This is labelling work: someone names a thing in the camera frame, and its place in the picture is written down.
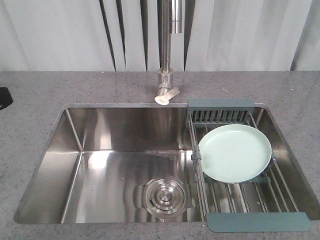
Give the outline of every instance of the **black object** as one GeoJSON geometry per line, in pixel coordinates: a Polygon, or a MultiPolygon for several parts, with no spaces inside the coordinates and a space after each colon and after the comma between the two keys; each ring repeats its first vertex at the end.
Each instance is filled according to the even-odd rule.
{"type": "Polygon", "coordinates": [[[14,100],[8,90],[7,87],[0,87],[0,110],[5,109],[10,104],[12,104],[14,100]]]}

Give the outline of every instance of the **mint green plate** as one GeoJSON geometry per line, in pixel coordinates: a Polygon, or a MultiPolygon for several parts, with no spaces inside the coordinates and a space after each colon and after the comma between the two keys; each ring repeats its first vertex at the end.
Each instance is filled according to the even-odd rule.
{"type": "Polygon", "coordinates": [[[254,127],[229,124],[208,132],[199,143],[201,166],[212,179],[241,183],[259,175],[269,164],[272,149],[254,127]]]}

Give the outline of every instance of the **countertop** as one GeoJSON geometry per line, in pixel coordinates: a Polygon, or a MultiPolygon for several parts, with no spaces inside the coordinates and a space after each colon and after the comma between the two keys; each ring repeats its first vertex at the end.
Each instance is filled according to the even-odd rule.
{"type": "MultiPolygon", "coordinates": [[[[320,72],[176,72],[188,98],[251,98],[269,106],[320,200],[320,72]]],[[[14,103],[0,111],[0,239],[319,239],[308,232],[214,233],[205,222],[18,224],[14,213],[65,104],[153,103],[155,72],[0,72],[14,103]]]]}

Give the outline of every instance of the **drain strainer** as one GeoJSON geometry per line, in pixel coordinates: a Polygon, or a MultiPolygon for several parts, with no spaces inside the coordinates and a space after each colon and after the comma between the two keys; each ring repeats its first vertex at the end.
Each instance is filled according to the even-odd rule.
{"type": "Polygon", "coordinates": [[[184,184],[176,178],[152,179],[145,189],[146,209],[158,218],[172,218],[186,209],[184,184]]]}

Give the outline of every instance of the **faucet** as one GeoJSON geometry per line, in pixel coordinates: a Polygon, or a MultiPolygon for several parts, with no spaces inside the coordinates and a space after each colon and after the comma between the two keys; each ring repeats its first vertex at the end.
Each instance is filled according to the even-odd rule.
{"type": "Polygon", "coordinates": [[[180,93],[173,88],[174,70],[170,68],[171,34],[182,33],[182,0],[162,0],[161,68],[158,71],[158,91],[154,100],[168,105],[170,99],[180,93]]]}

